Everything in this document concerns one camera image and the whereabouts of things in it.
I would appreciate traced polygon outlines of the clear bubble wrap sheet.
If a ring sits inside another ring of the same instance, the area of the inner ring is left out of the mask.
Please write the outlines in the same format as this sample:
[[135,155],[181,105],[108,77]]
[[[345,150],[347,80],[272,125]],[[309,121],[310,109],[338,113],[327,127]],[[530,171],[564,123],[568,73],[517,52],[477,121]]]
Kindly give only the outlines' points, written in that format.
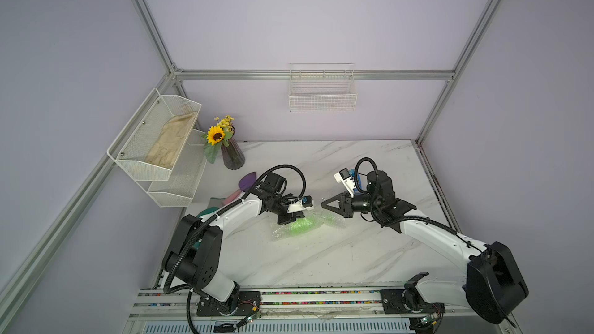
[[286,225],[278,225],[272,228],[272,239],[280,241],[286,238],[298,237],[320,227],[332,229],[344,229],[345,221],[337,214],[329,210],[315,209],[306,211],[304,218],[298,218],[295,222]]

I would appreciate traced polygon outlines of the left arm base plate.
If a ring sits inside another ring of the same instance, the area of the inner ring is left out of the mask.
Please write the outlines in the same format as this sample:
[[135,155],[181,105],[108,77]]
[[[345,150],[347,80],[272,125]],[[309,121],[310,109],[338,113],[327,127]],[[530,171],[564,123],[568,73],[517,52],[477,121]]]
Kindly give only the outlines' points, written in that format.
[[225,302],[214,297],[201,297],[196,309],[199,317],[248,316],[255,313],[261,305],[261,293],[256,291],[239,291],[231,295]]

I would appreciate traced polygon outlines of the green plastic wine glass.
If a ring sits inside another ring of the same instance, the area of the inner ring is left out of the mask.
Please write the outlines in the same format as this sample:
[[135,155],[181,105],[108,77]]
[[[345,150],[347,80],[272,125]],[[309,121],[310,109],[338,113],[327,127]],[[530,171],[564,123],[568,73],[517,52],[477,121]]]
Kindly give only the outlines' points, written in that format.
[[299,218],[289,226],[289,235],[296,236],[308,233],[322,227],[327,222],[326,216],[321,213],[308,213],[304,218]]

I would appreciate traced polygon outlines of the blue tape dispenser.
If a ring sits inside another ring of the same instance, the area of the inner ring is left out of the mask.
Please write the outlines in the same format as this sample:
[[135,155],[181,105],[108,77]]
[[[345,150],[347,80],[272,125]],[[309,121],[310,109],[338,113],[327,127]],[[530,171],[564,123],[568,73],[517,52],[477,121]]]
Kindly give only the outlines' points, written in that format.
[[354,188],[355,188],[354,192],[355,193],[367,193],[368,191],[364,185],[364,182],[362,181],[362,179],[360,177],[360,174],[354,169],[350,171],[350,174],[354,181]]

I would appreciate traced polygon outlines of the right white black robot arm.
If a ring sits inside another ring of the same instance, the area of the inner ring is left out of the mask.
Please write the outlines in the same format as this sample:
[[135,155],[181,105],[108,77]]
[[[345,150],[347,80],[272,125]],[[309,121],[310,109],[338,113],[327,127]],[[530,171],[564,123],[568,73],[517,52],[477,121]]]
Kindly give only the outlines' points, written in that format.
[[402,305],[420,312],[429,305],[472,309],[492,324],[500,324],[529,296],[529,289],[511,250],[499,241],[487,244],[459,233],[400,199],[384,171],[368,173],[362,189],[354,173],[342,169],[334,179],[345,190],[322,203],[343,218],[355,213],[371,215],[383,228],[406,235],[448,260],[462,275],[456,279],[430,278],[419,272],[405,283]]

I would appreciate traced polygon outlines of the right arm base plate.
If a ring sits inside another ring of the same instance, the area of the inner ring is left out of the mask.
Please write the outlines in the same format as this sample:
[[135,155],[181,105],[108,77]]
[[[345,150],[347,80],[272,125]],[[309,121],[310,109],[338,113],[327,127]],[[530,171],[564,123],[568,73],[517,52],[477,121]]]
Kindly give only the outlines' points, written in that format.
[[413,289],[383,289],[380,295],[385,314],[443,314],[446,310],[442,303],[427,303]]

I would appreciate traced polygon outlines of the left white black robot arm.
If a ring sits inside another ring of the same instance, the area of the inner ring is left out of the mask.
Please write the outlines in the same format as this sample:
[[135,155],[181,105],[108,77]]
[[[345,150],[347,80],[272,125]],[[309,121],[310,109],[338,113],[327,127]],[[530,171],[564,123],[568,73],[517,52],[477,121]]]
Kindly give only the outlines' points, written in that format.
[[280,225],[304,218],[304,212],[313,208],[312,197],[287,194],[286,184],[286,178],[276,173],[252,176],[220,209],[183,217],[162,260],[167,273],[163,292],[189,290],[221,303],[234,301],[238,283],[218,271],[224,237],[266,212],[275,214]]

